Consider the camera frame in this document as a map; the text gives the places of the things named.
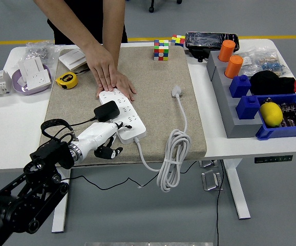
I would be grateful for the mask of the person's right hand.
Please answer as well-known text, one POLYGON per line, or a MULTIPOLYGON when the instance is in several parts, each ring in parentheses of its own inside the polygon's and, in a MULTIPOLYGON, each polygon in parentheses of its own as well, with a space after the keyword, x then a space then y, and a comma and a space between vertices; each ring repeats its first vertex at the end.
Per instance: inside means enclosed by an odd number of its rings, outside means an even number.
POLYGON ((113 91, 116 86, 116 69, 109 51, 102 46, 94 48, 86 52, 86 59, 98 88, 113 91))

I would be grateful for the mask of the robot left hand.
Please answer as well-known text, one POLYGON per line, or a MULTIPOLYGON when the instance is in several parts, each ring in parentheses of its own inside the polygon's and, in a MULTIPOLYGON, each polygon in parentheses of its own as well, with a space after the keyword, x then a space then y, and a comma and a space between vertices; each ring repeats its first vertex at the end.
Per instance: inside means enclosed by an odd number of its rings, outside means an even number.
POLYGON ((91 150, 97 150, 121 128, 132 129, 132 126, 119 122, 94 122, 69 144, 74 161, 84 160, 91 150))

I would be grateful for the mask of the person's left hand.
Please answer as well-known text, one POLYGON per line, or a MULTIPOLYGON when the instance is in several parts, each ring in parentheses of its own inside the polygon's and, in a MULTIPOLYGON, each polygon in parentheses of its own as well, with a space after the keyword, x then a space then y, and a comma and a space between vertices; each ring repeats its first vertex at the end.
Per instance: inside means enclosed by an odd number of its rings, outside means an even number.
POLYGON ((104 77, 103 74, 99 75, 94 73, 94 78, 97 79, 96 97, 102 91, 112 91, 117 88, 130 102, 135 100, 134 95, 137 93, 133 83, 122 73, 117 70, 113 73, 112 78, 109 76, 104 77))

